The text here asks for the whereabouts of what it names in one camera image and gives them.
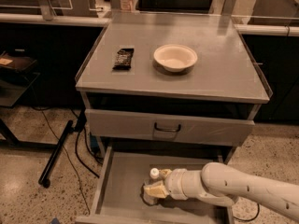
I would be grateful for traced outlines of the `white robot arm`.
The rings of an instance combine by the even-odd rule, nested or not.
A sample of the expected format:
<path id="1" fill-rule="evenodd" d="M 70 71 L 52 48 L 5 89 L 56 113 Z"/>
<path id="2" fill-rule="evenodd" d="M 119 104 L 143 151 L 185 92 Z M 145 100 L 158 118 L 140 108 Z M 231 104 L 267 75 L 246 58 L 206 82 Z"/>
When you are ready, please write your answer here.
<path id="1" fill-rule="evenodd" d="M 149 205 L 170 197 L 230 207 L 242 197 L 299 220 L 298 185 L 248 175 L 219 162 L 210 162 L 200 170 L 153 168 L 149 176 L 150 182 L 143 185 L 143 199 Z"/>

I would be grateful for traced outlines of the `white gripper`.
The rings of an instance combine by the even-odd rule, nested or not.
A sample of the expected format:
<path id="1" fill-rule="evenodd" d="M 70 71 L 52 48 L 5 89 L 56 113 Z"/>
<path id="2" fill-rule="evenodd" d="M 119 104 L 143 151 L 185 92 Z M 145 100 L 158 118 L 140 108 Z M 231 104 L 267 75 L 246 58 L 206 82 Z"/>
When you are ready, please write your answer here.
<path id="1" fill-rule="evenodd" d="M 170 195 L 175 200 L 200 199 L 205 193 L 200 171 L 161 169 L 159 175 L 164 182 L 160 180 L 143 188 L 152 198 L 165 199 Z"/>

